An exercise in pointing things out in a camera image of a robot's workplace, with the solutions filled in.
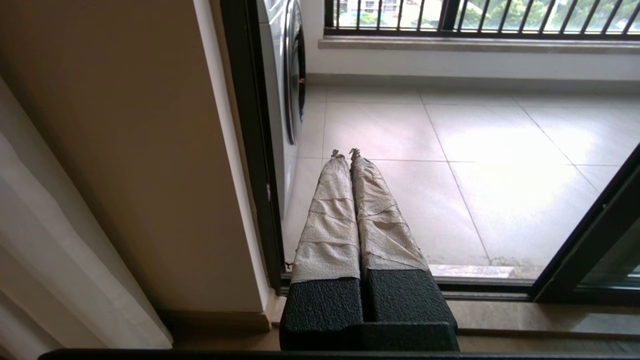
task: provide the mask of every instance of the sliding door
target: sliding door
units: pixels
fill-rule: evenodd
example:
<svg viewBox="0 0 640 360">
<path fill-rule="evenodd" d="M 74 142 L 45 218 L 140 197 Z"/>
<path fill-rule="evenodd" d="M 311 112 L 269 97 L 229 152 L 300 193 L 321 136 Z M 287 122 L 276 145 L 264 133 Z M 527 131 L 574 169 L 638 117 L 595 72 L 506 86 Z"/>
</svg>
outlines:
<svg viewBox="0 0 640 360">
<path fill-rule="evenodd" d="M 536 302 L 640 306 L 640 145 L 530 295 Z"/>
</svg>

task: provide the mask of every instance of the foam block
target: foam block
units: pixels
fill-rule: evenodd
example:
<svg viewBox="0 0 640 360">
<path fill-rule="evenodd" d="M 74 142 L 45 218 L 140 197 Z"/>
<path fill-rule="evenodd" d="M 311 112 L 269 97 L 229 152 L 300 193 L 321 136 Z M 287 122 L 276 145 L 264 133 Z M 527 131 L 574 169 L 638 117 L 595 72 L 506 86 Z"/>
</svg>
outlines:
<svg viewBox="0 0 640 360">
<path fill-rule="evenodd" d="M 456 329 L 446 322 L 365 323 L 363 351 L 459 351 Z"/>
<path fill-rule="evenodd" d="M 423 270 L 371 270 L 364 283 L 365 321 L 444 322 L 458 328 L 435 280 Z"/>
<path fill-rule="evenodd" d="M 459 350 L 458 323 L 427 271 L 368 269 L 363 306 L 367 350 Z"/>
<path fill-rule="evenodd" d="M 360 350 L 360 280 L 344 277 L 291 284 L 280 321 L 282 350 Z"/>
</svg>

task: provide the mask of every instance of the balcony railing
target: balcony railing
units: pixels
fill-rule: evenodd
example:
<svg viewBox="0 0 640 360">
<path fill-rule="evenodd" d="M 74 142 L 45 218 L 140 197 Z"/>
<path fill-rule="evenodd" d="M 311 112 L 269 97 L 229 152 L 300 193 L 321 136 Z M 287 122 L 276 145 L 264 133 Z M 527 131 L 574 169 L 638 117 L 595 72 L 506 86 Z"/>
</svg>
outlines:
<svg viewBox="0 0 640 360">
<path fill-rule="evenodd" d="M 325 0 L 325 35 L 640 41 L 640 0 Z"/>
</svg>

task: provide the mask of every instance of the white curtain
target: white curtain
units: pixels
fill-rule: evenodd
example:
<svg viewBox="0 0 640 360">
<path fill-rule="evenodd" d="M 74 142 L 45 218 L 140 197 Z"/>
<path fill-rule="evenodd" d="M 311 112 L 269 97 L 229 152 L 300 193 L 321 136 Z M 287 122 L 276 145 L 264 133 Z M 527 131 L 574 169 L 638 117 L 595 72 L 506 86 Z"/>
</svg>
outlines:
<svg viewBox="0 0 640 360">
<path fill-rule="evenodd" d="M 172 338 L 0 79 L 0 347 L 171 348 Z"/>
</svg>

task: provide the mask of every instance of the washing machine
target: washing machine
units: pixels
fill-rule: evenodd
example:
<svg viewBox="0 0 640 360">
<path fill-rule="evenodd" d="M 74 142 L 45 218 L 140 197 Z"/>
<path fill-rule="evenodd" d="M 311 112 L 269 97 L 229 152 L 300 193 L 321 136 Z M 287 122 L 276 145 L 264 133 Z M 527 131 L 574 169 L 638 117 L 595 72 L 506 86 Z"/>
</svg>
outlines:
<svg viewBox="0 0 640 360">
<path fill-rule="evenodd" d="M 257 0 L 280 218 L 289 207 L 305 109 L 305 42 L 298 0 Z"/>
</svg>

